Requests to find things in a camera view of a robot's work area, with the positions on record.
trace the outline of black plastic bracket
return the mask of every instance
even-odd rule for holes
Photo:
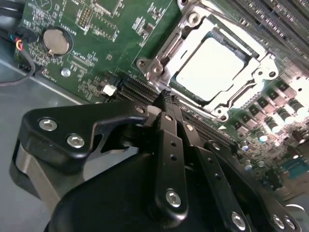
[[[59,171],[75,173],[83,168],[95,149],[95,135],[124,124],[142,124],[147,117],[147,109],[131,101],[37,109],[24,115],[18,138],[29,154]],[[57,129],[40,128],[42,119],[53,120]],[[70,135],[80,136],[84,145],[80,148],[69,145]]]
[[[209,141],[206,146],[216,155],[224,170],[230,186],[254,227],[258,231],[300,232],[298,222],[277,202],[274,196],[267,192],[232,156],[226,156],[228,150],[221,146],[220,151],[214,147],[215,141]],[[293,229],[285,220],[288,218],[295,226]]]

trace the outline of dimm slot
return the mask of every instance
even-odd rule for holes
[[[251,15],[253,15],[256,20],[263,21],[263,25],[270,29],[270,31],[277,36],[280,36],[278,33],[278,30],[280,30],[280,33],[283,33],[285,36],[288,36],[290,40],[294,41],[293,44],[296,44],[298,48],[301,48],[303,51],[305,51],[309,55],[309,49],[308,44],[300,40],[295,33],[293,33],[284,23],[282,23],[281,20],[274,17],[271,13],[271,11],[260,1],[260,0],[251,0],[251,1],[242,1],[242,0],[236,0],[240,5],[242,5]],[[249,6],[249,4],[253,4],[256,6],[255,9]]]
[[[260,32],[263,34],[265,38],[268,38],[268,40],[277,41],[278,43],[283,44],[285,47],[290,48],[292,53],[295,53],[296,55],[299,55],[303,58],[304,61],[307,61],[301,53],[299,53],[299,48],[297,48],[294,44],[287,43],[282,37],[275,36],[271,34],[264,26],[261,27],[260,23],[252,16],[250,15],[246,10],[244,10],[241,5],[239,5],[234,0],[226,0],[226,2],[229,4],[231,8],[233,8],[239,15],[242,15],[243,18],[248,21],[248,23],[254,28],[254,31]],[[301,70],[305,73],[308,73],[308,70],[303,66],[299,65]]]

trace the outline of cable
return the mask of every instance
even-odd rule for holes
[[[23,50],[23,43],[22,43],[22,40],[21,39],[17,39],[16,40],[16,48],[19,50],[19,51],[22,51]]]
[[[21,50],[20,53],[23,54],[25,59],[29,62],[30,66],[31,66],[30,72],[28,72],[28,74],[26,74],[23,78],[16,80],[16,81],[0,82],[0,87],[18,85],[18,84],[20,84],[24,81],[27,81],[35,73],[35,64],[34,64],[32,58],[31,58],[31,56],[29,55],[29,53],[25,50]]]

